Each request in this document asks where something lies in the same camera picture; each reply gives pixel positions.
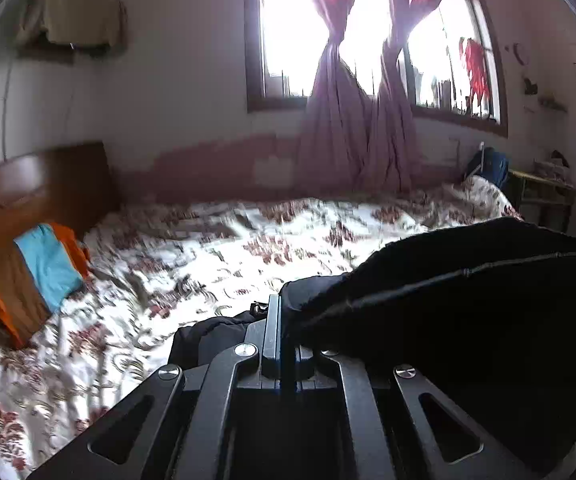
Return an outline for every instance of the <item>brown wooden headboard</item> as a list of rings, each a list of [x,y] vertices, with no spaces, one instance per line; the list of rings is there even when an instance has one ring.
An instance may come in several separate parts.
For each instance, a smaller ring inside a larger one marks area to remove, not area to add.
[[[119,205],[101,142],[12,158],[0,164],[0,247],[46,221],[81,237]]]

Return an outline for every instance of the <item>tied curtain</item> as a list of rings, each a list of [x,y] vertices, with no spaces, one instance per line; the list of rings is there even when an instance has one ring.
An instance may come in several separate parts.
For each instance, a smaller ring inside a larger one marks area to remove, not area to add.
[[[330,32],[319,61],[297,156],[297,183],[313,190],[409,190],[418,173],[415,123],[397,58],[441,0],[390,0],[382,82],[369,98],[339,56],[354,0],[313,0]]]

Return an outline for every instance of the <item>window frame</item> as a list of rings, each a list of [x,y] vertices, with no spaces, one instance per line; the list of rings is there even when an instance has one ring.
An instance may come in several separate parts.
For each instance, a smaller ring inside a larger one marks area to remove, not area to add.
[[[479,19],[476,13],[474,12],[474,3],[472,0],[467,1],[468,8],[473,14],[472,18],[474,18],[473,23],[475,24],[476,32],[481,37],[481,24],[479,23]],[[508,111],[501,54],[485,0],[477,0],[477,2],[481,6],[481,13],[484,20],[486,21],[486,28],[488,29],[488,35],[492,45],[492,56],[495,60],[495,71],[497,75],[497,87],[499,94],[499,102],[497,105],[499,108],[498,116],[500,123],[497,123],[497,121],[494,119],[482,120],[474,117],[462,116],[446,110],[439,110],[437,108],[428,108],[417,105],[415,100],[412,65],[410,63],[410,53],[408,52],[408,45],[406,44],[404,47],[404,65],[410,105],[415,117],[459,124],[461,126],[466,126],[476,130],[488,131],[503,137],[507,137]],[[308,101],[307,97],[266,96],[264,79],[267,75],[262,42],[263,33],[261,30],[261,0],[244,0],[244,54],[246,63],[246,106],[248,113],[265,110],[297,110],[300,108],[305,108],[306,102]],[[492,90],[488,64],[486,64],[486,73],[488,75],[488,87]],[[492,93],[493,92],[491,92],[491,103],[492,106],[494,106],[495,103],[492,101]]]

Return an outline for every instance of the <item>floral bedsheet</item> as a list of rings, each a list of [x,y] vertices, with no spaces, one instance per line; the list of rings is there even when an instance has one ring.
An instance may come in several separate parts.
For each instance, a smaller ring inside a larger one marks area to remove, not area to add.
[[[84,238],[92,275],[13,351],[0,332],[0,476],[25,478],[165,364],[181,326],[347,272],[430,230],[517,216],[479,177],[375,203],[135,206]]]

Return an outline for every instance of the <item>desk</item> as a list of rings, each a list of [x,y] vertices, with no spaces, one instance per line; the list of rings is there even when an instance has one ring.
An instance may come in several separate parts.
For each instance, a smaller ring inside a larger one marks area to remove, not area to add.
[[[504,192],[517,211],[523,205],[538,206],[540,208],[538,225],[540,226],[545,225],[551,209],[562,208],[564,221],[561,231],[565,233],[568,230],[572,206],[576,198],[574,186],[523,171],[510,170]]]

